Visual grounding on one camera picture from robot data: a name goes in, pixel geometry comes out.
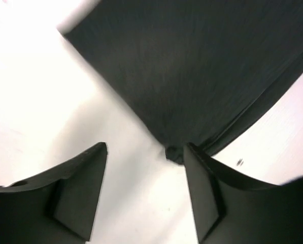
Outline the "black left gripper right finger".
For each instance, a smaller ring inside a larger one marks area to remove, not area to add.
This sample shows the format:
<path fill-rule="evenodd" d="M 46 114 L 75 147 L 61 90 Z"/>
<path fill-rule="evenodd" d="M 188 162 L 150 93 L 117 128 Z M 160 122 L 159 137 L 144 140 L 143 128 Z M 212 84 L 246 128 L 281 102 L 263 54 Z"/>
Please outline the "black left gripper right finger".
<path fill-rule="evenodd" d="M 303 177 L 269 184 L 193 144 L 184 166 L 199 243 L 303 243 Z"/>

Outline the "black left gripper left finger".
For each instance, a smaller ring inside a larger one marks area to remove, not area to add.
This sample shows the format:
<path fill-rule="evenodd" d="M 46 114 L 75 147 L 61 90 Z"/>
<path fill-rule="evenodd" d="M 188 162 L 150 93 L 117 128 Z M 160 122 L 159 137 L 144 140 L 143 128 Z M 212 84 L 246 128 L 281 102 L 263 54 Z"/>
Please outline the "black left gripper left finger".
<path fill-rule="evenodd" d="M 0 243 L 90 241 L 107 156 L 100 142 L 42 173 L 0 186 Z"/>

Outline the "black denim trousers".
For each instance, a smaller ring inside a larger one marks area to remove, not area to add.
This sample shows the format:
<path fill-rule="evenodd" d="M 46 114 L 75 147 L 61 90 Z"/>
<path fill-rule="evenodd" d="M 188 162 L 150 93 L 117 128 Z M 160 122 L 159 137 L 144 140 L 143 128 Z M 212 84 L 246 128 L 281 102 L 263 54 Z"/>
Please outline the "black denim trousers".
<path fill-rule="evenodd" d="M 101 1 L 65 38 L 183 163 L 214 155 L 303 73 L 303 1 Z"/>

